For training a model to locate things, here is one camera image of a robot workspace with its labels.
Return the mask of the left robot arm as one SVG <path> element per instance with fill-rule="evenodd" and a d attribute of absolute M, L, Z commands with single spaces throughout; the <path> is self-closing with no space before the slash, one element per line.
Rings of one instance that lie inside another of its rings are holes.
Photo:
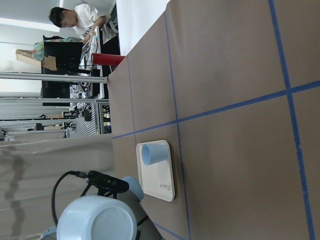
<path fill-rule="evenodd" d="M 57 226 L 42 240 L 161 240 L 163 236 L 141 205 L 144 193 L 132 176 L 123 177 L 129 189 L 116 198 L 81 196 L 61 214 Z"/>

